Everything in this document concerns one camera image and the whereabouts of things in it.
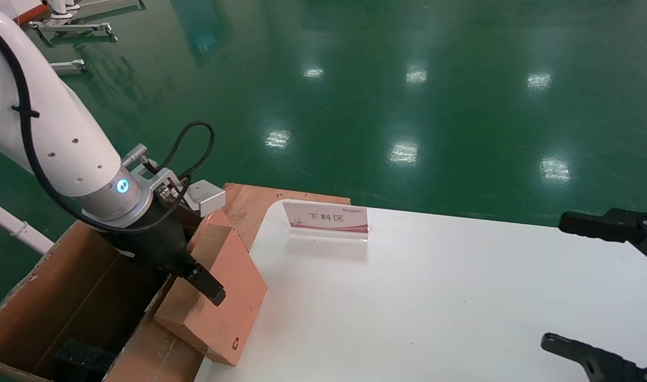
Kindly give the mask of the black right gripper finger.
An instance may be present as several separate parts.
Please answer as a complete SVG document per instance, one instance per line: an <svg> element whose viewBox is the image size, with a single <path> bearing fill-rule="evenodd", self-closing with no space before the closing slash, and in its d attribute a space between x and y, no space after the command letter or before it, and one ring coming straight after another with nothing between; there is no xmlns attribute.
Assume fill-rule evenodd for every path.
<svg viewBox="0 0 647 382"><path fill-rule="evenodd" d="M604 215L566 211L558 228L573 235L609 242L629 242L647 257L647 211L611 209Z"/></svg>
<svg viewBox="0 0 647 382"><path fill-rule="evenodd" d="M615 353L547 332L541 348L578 363L589 381L647 381L647 367L641 368Z"/></svg>

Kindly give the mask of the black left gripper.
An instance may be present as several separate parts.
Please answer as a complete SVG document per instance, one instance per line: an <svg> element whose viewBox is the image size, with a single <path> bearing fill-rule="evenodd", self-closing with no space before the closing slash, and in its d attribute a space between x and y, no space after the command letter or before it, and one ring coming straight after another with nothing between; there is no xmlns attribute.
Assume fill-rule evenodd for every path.
<svg viewBox="0 0 647 382"><path fill-rule="evenodd" d="M140 233L108 233L107 242L134 263L187 278L215 307L226 298L222 283L188 253L185 231L173 214Z"/></svg>

